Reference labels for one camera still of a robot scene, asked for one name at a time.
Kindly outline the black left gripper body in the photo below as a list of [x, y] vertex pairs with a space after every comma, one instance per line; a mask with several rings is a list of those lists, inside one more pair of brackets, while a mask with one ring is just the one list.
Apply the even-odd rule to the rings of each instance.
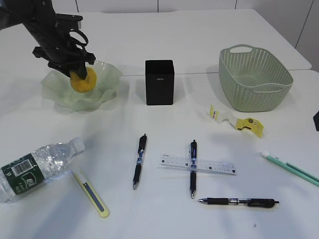
[[78, 68], [86, 63], [92, 65], [96, 60], [93, 53], [86, 51], [80, 51], [72, 55], [59, 49], [44, 49], [38, 46], [34, 48], [32, 53], [36, 58], [46, 60], [49, 68]]

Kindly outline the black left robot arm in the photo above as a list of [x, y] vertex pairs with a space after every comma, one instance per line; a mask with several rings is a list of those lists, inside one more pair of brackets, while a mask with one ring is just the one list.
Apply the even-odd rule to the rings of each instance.
[[86, 51], [87, 36], [80, 30], [83, 17], [56, 13], [50, 0], [2, 0], [0, 28], [22, 24], [38, 46], [33, 55], [48, 62], [48, 67], [67, 77], [72, 73], [87, 77], [86, 64], [94, 64], [93, 53]]

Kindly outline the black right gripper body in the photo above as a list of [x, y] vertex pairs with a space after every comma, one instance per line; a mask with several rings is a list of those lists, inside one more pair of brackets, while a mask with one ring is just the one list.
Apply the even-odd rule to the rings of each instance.
[[316, 113], [313, 116], [313, 121], [314, 121], [314, 124], [315, 124], [316, 131], [319, 131], [319, 113]]

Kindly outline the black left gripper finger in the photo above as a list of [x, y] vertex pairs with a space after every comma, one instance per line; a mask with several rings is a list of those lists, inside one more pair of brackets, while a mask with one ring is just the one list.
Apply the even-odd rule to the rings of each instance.
[[79, 67], [76, 70], [76, 74], [80, 79], [83, 80], [87, 77], [87, 69], [85, 63], [79, 64]]
[[68, 66], [63, 66], [63, 67], [56, 67], [56, 70], [59, 71], [60, 73], [62, 73], [63, 75], [67, 76], [68, 78], [71, 77], [71, 71], [72, 68], [68, 67]]

